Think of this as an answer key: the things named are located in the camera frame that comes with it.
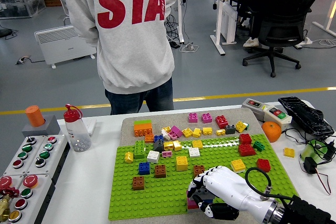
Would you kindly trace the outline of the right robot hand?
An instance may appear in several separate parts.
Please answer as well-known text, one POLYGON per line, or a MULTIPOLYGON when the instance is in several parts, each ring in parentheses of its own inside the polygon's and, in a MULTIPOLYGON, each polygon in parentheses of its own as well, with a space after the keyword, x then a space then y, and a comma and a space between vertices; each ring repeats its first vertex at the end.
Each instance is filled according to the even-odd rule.
POLYGON ((261 200, 246 181, 225 166, 216 166, 195 177, 187 191, 201 211, 210 218, 233 220, 240 210, 249 212, 260 223, 268 223, 275 210, 272 198, 261 200), (195 192, 204 187, 208 192, 224 201, 223 204, 209 204, 195 192))

